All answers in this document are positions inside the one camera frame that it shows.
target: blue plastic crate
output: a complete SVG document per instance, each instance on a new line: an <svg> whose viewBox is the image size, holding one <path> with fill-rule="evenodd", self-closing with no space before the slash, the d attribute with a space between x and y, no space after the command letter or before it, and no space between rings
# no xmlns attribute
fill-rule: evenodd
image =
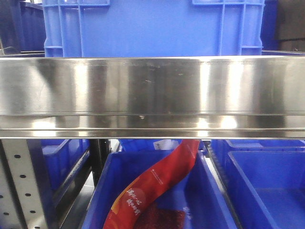
<svg viewBox="0 0 305 229"><path fill-rule="evenodd" d="M24 46L24 35L23 35L22 18L21 18L21 10L20 10L20 2L22 1L25 0L8 1L10 4L11 16L14 21L15 32L16 32L17 40L19 41L20 49Z"/></svg>
<svg viewBox="0 0 305 229"><path fill-rule="evenodd" d="M44 0L48 57L260 55L264 0Z"/></svg>
<svg viewBox="0 0 305 229"><path fill-rule="evenodd" d="M47 139L41 140L51 188L57 190L75 163L88 148L88 140Z"/></svg>
<svg viewBox="0 0 305 229"><path fill-rule="evenodd" d="M23 51L43 51L46 40L46 30L41 4L21 2L21 18L24 42Z"/></svg>
<svg viewBox="0 0 305 229"><path fill-rule="evenodd" d="M230 151L305 151L303 140L212 140L211 147L220 166L226 170Z"/></svg>
<svg viewBox="0 0 305 229"><path fill-rule="evenodd" d="M118 195L142 172L171 151L119 152L109 155L82 229L101 229ZM159 208L186 211L184 229L236 229L202 153L179 184L156 200Z"/></svg>
<svg viewBox="0 0 305 229"><path fill-rule="evenodd" d="M228 192L245 229L303 229L304 152L230 152Z"/></svg>
<svg viewBox="0 0 305 229"><path fill-rule="evenodd" d="M119 139L124 151L175 149L181 139Z"/></svg>
<svg viewBox="0 0 305 229"><path fill-rule="evenodd" d="M261 32L264 50L278 50L278 40L275 39L277 6L277 0L265 0Z"/></svg>

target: metal rack post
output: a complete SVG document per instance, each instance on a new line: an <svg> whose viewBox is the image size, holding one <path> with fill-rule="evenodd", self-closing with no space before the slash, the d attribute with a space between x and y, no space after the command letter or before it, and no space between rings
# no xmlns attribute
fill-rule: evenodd
<svg viewBox="0 0 305 229"><path fill-rule="evenodd" d="M48 173L39 140L2 139L28 229L57 229Z"/></svg>

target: perforated metal rack upright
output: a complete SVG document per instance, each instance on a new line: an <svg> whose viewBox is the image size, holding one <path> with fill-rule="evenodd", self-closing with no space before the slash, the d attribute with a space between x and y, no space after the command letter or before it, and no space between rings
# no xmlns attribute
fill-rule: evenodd
<svg viewBox="0 0 305 229"><path fill-rule="evenodd" d="M304 138L305 57L0 59L2 229L56 229L37 138Z"/></svg>

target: crate handle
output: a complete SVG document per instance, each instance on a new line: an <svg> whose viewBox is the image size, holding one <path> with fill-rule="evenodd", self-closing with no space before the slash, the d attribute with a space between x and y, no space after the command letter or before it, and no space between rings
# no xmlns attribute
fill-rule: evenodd
<svg viewBox="0 0 305 229"><path fill-rule="evenodd" d="M192 0L193 5L195 6L202 6L206 5L207 3L220 3L219 0Z"/></svg>

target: stainless steel shelf edge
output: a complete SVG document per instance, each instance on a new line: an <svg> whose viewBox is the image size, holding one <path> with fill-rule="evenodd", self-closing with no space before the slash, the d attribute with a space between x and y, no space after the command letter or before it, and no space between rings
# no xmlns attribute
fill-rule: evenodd
<svg viewBox="0 0 305 229"><path fill-rule="evenodd" d="M305 137L305 57L1 58L1 138Z"/></svg>

